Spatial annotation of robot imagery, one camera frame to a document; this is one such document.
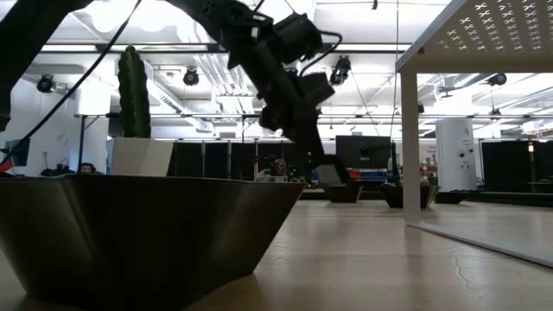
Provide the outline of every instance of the black cable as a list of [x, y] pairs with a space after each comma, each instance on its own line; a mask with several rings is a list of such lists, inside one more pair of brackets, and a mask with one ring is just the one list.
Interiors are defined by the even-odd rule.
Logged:
[[121, 27], [119, 27], [119, 30], [117, 31], [117, 33], [115, 33], [113, 38], [111, 38], [110, 42], [105, 46], [104, 51], [102, 51], [102, 53], [96, 59], [96, 61], [94, 61], [92, 66], [85, 72], [85, 74], [83, 74], [82, 77], [80, 77], [79, 81], [75, 83], [75, 85], [63, 96], [63, 98], [60, 99], [60, 101], [54, 106], [54, 108], [52, 108], [52, 110], [30, 132], [27, 135], [25, 135], [25, 137], [21, 139], [19, 143], [17, 143], [17, 145], [15, 145], [11, 149], [11, 151], [0, 162], [0, 165], [6, 163], [22, 146], [23, 142], [26, 142], [28, 139], [30, 139], [55, 114], [55, 112], [58, 111], [58, 109], [60, 109], [60, 107], [77, 91], [79, 86], [85, 82], [86, 78], [88, 78], [92, 74], [94, 69], [96, 69], [96, 67], [100, 64], [100, 62], [110, 51], [111, 47], [113, 47], [115, 42], [118, 40], [119, 36], [123, 33], [123, 30], [129, 24], [130, 18], [135, 13], [135, 11], [138, 8], [138, 5], [140, 5], [141, 2], [142, 0], [137, 0], [137, 3], [135, 4], [134, 9], [131, 11], [129, 17], [127, 17], [127, 19], [123, 22], [123, 24], [121, 24]]
[[259, 8], [261, 8], [261, 6], [263, 5], [264, 2], [265, 2], [265, 0], [259, 1], [259, 3], [256, 5], [256, 8], [253, 9], [253, 11], [257, 12], [259, 10]]
[[327, 52], [323, 53], [321, 56], [317, 57], [315, 60], [311, 61], [304, 68], [302, 68], [302, 70], [300, 71], [300, 77], [303, 76], [303, 74], [305, 73], [306, 70], [308, 70], [308, 68], [310, 68], [311, 66], [318, 63], [323, 58], [331, 54], [342, 43], [342, 40], [344, 40], [344, 37], [342, 37], [342, 35], [340, 35], [339, 33], [335, 33], [332, 31], [325, 31], [325, 30], [319, 30], [319, 32], [321, 33], [321, 35], [332, 35], [332, 36], [338, 37], [338, 41], [331, 48], [329, 48]]

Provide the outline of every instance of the person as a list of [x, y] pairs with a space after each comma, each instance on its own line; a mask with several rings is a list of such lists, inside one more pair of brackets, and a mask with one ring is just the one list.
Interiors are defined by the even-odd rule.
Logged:
[[80, 164], [80, 173], [81, 174], [95, 174], [96, 173], [96, 167], [92, 163], [81, 163]]
[[[269, 178], [282, 176], [282, 179]], [[255, 181], [285, 181], [286, 176], [286, 162], [283, 159], [276, 159], [271, 168], [266, 168], [256, 175]]]

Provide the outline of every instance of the cactus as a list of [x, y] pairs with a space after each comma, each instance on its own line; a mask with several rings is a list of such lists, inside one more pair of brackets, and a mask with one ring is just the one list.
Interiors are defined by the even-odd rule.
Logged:
[[123, 119], [123, 132], [125, 137], [150, 138], [150, 115], [148, 77], [144, 71], [144, 63], [138, 52], [128, 46], [119, 66], [119, 93], [121, 99], [121, 118]]

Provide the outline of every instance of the angular planter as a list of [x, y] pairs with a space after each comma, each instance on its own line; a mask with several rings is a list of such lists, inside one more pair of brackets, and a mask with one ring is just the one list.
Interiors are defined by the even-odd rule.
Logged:
[[327, 198], [333, 203], [356, 203], [363, 187], [346, 184], [343, 186], [325, 186], [322, 189]]
[[[425, 209], [430, 206], [434, 200], [435, 194], [439, 187], [436, 186], [421, 186], [421, 208]], [[379, 187], [380, 194], [388, 206], [391, 208], [404, 208], [404, 188], [403, 187]]]
[[2, 247], [31, 299], [180, 311], [252, 273], [302, 190], [168, 177], [2, 179]]
[[107, 142], [110, 175], [167, 176], [173, 144], [149, 138], [117, 137]]
[[471, 197], [471, 193], [468, 191], [462, 192], [438, 192], [435, 195], [434, 202], [438, 204], [459, 204], [462, 201]]

